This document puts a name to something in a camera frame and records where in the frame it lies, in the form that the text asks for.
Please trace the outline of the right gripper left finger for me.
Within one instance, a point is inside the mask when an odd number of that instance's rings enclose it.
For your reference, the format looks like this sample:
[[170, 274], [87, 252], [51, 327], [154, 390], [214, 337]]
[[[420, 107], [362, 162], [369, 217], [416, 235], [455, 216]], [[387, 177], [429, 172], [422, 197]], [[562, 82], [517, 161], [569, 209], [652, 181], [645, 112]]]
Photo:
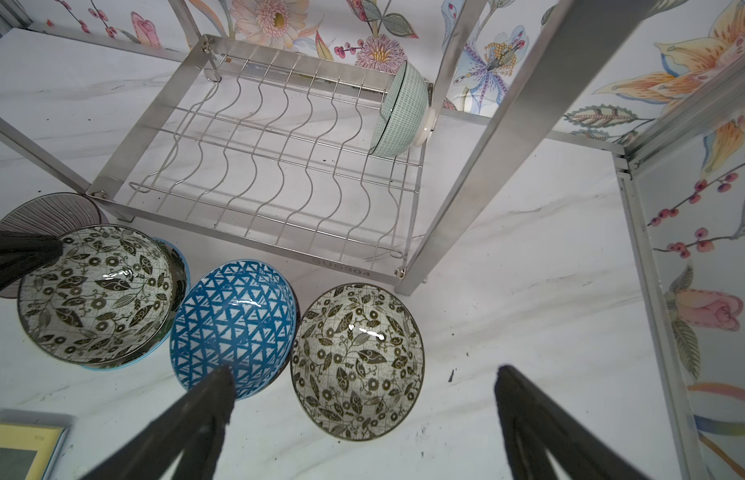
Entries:
[[174, 468], [174, 479], [213, 478], [234, 402], [232, 371], [228, 366], [216, 368], [84, 477], [160, 479]]

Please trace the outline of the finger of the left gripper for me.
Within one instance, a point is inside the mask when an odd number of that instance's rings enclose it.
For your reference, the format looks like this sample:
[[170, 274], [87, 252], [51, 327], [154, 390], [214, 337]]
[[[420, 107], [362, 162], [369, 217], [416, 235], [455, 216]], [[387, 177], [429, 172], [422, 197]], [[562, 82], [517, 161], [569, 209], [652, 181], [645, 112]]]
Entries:
[[0, 230], [0, 292], [34, 270], [55, 262], [62, 250], [62, 240], [54, 236]]

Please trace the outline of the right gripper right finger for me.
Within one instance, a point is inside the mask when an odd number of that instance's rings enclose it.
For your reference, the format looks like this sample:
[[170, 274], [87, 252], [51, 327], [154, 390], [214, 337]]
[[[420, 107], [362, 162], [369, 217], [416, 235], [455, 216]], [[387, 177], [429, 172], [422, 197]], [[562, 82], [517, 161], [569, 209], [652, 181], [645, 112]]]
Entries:
[[556, 479], [553, 460], [572, 479], [646, 477], [514, 366], [499, 368], [495, 397], [515, 479]]

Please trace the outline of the pale green ceramic bowl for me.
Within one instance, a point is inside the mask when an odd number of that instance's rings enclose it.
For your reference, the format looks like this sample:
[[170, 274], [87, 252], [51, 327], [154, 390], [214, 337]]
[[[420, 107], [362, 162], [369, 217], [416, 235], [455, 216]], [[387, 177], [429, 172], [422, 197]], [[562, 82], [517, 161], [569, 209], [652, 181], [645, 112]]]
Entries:
[[428, 82], [406, 61], [381, 106], [368, 154], [395, 158], [411, 147], [421, 147], [432, 133], [436, 118]]

